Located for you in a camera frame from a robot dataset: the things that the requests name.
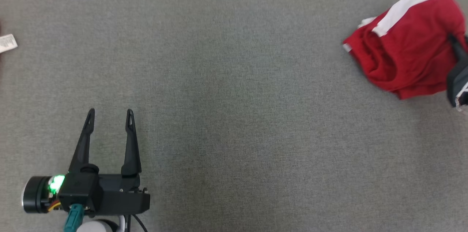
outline motor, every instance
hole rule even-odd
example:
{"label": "motor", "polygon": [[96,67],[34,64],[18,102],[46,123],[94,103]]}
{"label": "motor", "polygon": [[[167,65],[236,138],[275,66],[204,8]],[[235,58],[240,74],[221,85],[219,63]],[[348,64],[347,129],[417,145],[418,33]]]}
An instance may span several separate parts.
{"label": "motor", "polygon": [[[94,130],[95,110],[86,117],[68,173],[34,176],[22,192],[22,207],[27,213],[68,212],[64,232],[130,232],[132,216],[150,207],[147,189],[140,189],[141,163],[132,110],[127,110],[127,146],[120,174],[99,174],[89,163],[89,141]],[[83,217],[119,216],[119,224],[106,219],[82,223]]]}

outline red cloth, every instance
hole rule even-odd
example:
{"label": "red cloth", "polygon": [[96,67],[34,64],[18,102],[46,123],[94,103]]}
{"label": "red cloth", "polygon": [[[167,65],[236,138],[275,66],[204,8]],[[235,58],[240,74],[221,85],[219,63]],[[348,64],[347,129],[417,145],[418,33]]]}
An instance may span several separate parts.
{"label": "red cloth", "polygon": [[400,99],[446,89],[456,64],[448,35],[465,41],[455,0],[400,0],[363,24],[343,44],[372,83]]}

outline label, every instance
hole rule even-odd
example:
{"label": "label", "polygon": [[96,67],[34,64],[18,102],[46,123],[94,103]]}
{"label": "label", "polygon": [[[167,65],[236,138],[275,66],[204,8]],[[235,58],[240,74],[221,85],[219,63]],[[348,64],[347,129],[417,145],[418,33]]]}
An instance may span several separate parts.
{"label": "label", "polygon": [[15,38],[12,34],[0,37],[0,53],[15,49],[18,47]]}

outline white stripe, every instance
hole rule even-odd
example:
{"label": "white stripe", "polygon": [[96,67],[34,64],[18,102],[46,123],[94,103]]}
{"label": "white stripe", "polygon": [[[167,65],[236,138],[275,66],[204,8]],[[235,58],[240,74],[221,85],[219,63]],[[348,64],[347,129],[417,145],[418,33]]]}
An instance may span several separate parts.
{"label": "white stripe", "polygon": [[385,17],[372,29],[372,32],[376,33],[379,37],[386,35],[388,30],[405,15],[409,8],[425,1],[428,0],[399,0],[388,10]]}
{"label": "white stripe", "polygon": [[367,24],[370,24],[375,19],[376,19],[376,17],[371,17],[371,18],[367,18],[367,19],[362,20],[361,24],[358,25],[358,29],[363,27],[363,26],[366,26]]}
{"label": "white stripe", "polygon": [[346,52],[350,52],[352,50],[351,46],[348,44],[343,44],[343,48],[346,50]]}

